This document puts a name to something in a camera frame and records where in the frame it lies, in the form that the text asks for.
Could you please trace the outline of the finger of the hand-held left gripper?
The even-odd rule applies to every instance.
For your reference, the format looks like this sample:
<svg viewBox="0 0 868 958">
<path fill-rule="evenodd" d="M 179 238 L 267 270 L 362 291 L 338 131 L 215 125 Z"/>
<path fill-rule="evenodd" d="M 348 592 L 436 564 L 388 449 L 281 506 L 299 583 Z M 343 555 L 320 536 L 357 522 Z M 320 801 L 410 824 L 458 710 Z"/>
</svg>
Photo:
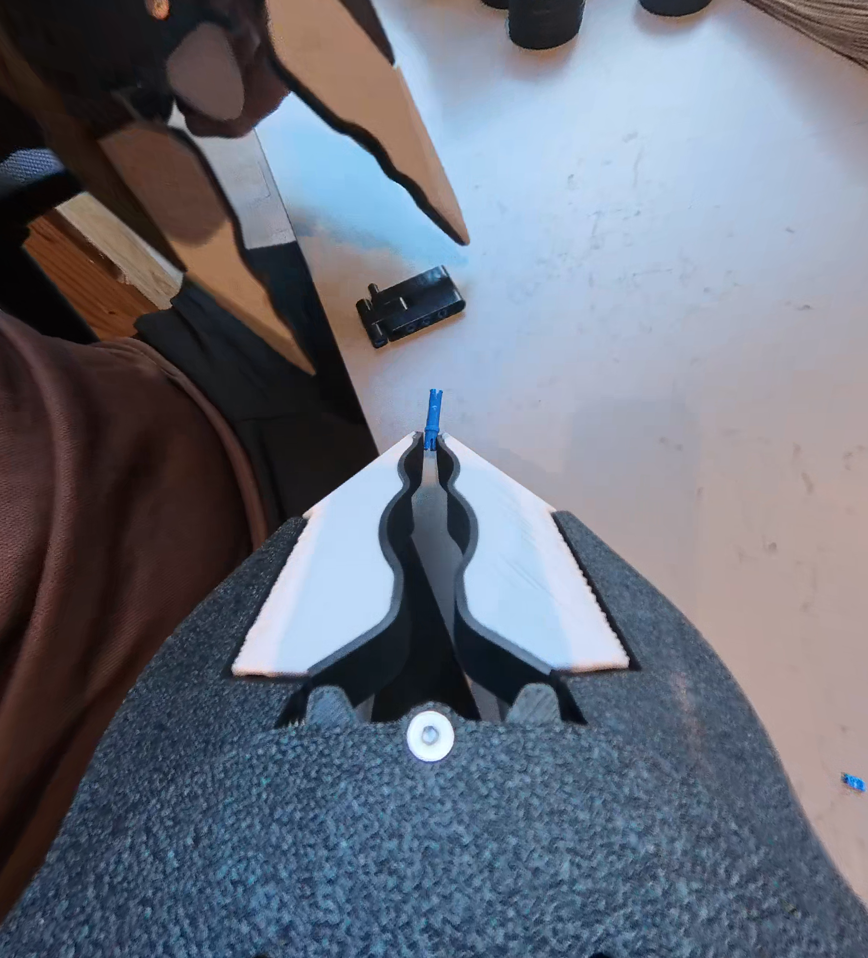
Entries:
<svg viewBox="0 0 868 958">
<path fill-rule="evenodd" d="M 191 138 L 164 124 L 129 124 L 103 137 L 100 148 L 186 278 L 296 368 L 314 375 L 305 349 L 249 268 L 236 213 Z"/>
<path fill-rule="evenodd" d="M 271 1 L 269 44 L 288 88 L 353 139 L 455 243 L 470 237 L 453 187 L 370 1 Z"/>
</svg>

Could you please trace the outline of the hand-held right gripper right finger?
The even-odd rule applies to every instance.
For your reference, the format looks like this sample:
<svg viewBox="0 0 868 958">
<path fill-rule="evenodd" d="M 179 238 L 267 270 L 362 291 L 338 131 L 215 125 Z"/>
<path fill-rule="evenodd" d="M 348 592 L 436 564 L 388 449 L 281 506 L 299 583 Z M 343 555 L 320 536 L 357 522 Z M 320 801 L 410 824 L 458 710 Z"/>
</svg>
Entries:
<svg viewBox="0 0 868 958">
<path fill-rule="evenodd" d="M 552 505 L 453 436 L 440 436 L 440 486 L 461 554 L 454 643 L 473 684 L 514 701 L 528 685 L 628 670 Z"/>
</svg>

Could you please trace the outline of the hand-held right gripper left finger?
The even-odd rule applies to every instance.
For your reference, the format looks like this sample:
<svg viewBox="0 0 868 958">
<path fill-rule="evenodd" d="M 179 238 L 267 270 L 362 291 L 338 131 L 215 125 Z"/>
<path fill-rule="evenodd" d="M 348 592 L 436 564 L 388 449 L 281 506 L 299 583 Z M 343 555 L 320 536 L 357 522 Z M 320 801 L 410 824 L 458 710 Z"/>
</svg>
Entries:
<svg viewBox="0 0 868 958">
<path fill-rule="evenodd" d="M 413 495 L 409 434 L 308 509 L 234 677 L 336 686 L 361 704 L 398 675 L 411 629 L 404 557 Z"/>
</svg>

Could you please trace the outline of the black toy brick assembly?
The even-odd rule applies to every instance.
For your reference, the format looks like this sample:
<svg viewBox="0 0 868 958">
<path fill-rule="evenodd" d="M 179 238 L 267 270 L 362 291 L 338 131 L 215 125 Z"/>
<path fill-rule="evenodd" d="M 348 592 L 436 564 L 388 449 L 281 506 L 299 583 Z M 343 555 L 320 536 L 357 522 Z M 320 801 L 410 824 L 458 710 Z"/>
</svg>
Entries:
<svg viewBox="0 0 868 958">
<path fill-rule="evenodd" d="M 460 293 L 443 265 L 385 289 L 368 285 L 356 309 L 368 341 L 379 350 L 464 311 Z"/>
</svg>

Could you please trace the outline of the grey desk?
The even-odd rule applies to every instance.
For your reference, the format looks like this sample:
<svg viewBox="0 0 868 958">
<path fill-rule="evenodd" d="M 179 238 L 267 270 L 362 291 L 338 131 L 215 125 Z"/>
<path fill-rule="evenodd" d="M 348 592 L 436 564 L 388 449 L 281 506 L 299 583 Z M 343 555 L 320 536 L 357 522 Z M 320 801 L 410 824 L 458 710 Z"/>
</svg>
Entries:
<svg viewBox="0 0 868 958">
<path fill-rule="evenodd" d="M 545 53 L 479 2 L 377 6 L 470 245 L 297 98 L 259 127 L 376 442 L 440 387 L 663 592 L 868 905 L 868 72 L 747 2 L 587 2 Z M 464 311 L 376 350 L 368 285 L 439 265 Z"/>
</svg>

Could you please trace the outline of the person's black trousers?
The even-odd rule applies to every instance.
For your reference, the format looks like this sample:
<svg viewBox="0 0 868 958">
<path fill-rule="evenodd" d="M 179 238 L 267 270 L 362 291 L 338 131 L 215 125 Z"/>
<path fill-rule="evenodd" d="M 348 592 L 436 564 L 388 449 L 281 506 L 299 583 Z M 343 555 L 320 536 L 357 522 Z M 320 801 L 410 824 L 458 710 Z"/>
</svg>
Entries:
<svg viewBox="0 0 868 958">
<path fill-rule="evenodd" d="M 269 527 L 303 515 L 378 455 L 368 425 L 211 296 L 183 287 L 140 317 L 138 337 L 212 402 L 247 454 Z"/>
</svg>

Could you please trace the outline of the person's brown shirt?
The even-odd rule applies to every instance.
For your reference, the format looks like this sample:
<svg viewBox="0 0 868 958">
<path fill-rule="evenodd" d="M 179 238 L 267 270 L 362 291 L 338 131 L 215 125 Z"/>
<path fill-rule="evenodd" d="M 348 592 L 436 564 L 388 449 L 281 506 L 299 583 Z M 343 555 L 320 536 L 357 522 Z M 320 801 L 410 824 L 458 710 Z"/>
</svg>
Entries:
<svg viewBox="0 0 868 958">
<path fill-rule="evenodd" d="M 0 311 L 0 923 L 129 689 L 267 530 L 236 434 L 176 366 Z"/>
</svg>

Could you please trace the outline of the thick instruction booklet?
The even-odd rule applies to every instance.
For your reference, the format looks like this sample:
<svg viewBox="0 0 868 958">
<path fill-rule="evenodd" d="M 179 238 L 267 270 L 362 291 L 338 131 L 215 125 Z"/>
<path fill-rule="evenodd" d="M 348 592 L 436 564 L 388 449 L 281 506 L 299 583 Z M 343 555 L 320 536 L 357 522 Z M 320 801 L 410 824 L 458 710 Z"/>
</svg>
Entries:
<svg viewBox="0 0 868 958">
<path fill-rule="evenodd" d="M 752 1 L 751 5 L 868 70 L 868 1 Z"/>
</svg>

